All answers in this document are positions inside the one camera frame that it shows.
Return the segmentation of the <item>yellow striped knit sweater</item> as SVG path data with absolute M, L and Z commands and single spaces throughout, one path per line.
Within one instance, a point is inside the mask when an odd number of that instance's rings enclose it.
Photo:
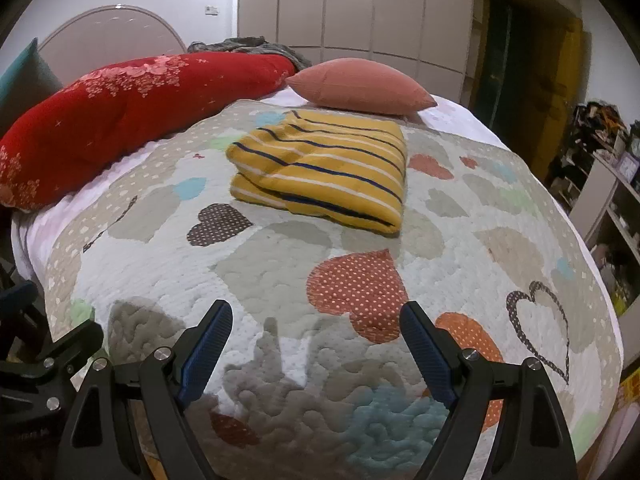
M 390 120 L 293 108 L 232 142 L 239 200 L 395 235 L 404 213 L 408 148 Z

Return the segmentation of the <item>pink white fleece bedsheet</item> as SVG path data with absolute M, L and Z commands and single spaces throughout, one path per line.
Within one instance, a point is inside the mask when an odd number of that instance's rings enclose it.
M 480 122 L 466 107 L 442 96 L 436 96 L 436 105 L 420 110 L 410 120 L 433 130 L 463 136 L 477 142 L 504 148 L 498 136 Z M 108 187 L 149 157 L 165 140 L 152 141 L 134 154 L 115 162 L 99 177 L 86 184 L 80 191 L 65 195 L 59 202 L 24 214 L 17 211 L 11 220 L 11 247 L 16 272 L 20 278 L 42 283 L 44 270 L 58 236 L 81 211 L 93 204 Z

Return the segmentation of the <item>white cluttered shelf unit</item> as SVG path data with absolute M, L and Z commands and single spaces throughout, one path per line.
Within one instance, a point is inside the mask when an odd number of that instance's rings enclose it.
M 639 124 L 626 126 L 601 101 L 576 105 L 546 185 L 596 264 L 614 311 L 639 297 L 639 170 L 631 183 L 616 169 L 623 152 L 639 160 Z

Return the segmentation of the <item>heart patterned patchwork quilt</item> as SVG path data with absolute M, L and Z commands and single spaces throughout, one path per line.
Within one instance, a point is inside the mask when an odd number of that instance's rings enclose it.
M 230 479 L 408 479 L 446 418 L 402 340 L 418 302 L 461 347 L 546 369 L 577 455 L 622 370 L 608 296 L 558 206 L 515 154 L 405 128 L 400 232 L 383 236 L 231 195 L 227 148 L 260 148 L 306 110 L 244 101 L 157 145 L 56 239 L 52 332 L 86 315 L 115 363 L 228 301 L 230 338 L 188 419 Z

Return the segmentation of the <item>red floral bolster pillow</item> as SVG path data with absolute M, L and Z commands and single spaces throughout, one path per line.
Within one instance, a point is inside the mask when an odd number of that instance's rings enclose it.
M 144 144 L 295 73 L 280 54 L 198 52 L 138 58 L 81 76 L 23 114 L 1 139 L 1 203 L 39 210 Z

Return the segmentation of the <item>small purple alarm clock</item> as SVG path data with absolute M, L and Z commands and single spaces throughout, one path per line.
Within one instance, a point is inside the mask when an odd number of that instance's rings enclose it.
M 623 152 L 623 154 L 620 155 L 620 159 L 618 160 L 616 165 L 617 171 L 628 183 L 631 183 L 632 180 L 634 180 L 634 177 L 636 176 L 639 168 L 640 162 L 634 157 L 633 154 L 630 154 L 629 152 Z

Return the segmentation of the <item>teal cushion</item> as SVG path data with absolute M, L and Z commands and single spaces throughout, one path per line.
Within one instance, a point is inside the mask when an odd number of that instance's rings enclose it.
M 4 136 L 31 108 L 63 88 L 38 51 L 34 38 L 12 62 L 0 80 L 0 132 Z

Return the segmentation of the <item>white arched headboard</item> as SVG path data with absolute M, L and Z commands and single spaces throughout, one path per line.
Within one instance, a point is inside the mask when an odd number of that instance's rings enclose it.
M 168 22 L 138 6 L 98 6 L 51 32 L 38 51 L 66 86 L 103 66 L 186 53 Z

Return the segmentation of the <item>pink square cushion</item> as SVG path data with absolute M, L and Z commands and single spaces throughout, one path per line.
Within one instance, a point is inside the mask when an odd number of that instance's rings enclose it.
M 296 73 L 288 86 L 314 105 L 375 115 L 406 116 L 437 105 L 414 79 L 363 58 L 336 58 Z

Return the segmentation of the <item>brown wooden door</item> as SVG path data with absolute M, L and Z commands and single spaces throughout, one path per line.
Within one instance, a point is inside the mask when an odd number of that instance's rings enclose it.
M 540 131 L 529 165 L 541 181 L 548 177 L 549 166 L 562 144 L 568 116 L 575 106 L 583 57 L 580 18 L 547 24 L 541 29 L 532 96 Z

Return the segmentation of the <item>grey knitted blanket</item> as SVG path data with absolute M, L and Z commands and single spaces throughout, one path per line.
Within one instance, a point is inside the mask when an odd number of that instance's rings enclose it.
M 186 49 L 188 53 L 198 52 L 238 52 L 248 54 L 277 54 L 287 58 L 298 72 L 309 68 L 312 63 L 302 54 L 284 44 L 276 44 L 265 40 L 264 36 L 247 36 L 227 38 L 216 44 L 206 44 L 205 42 L 194 41 Z

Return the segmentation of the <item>beige wardrobe doors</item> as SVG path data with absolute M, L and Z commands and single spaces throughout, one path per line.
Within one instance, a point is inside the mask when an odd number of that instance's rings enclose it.
M 368 58 L 460 101 L 473 0 L 239 0 L 238 32 L 314 63 Z

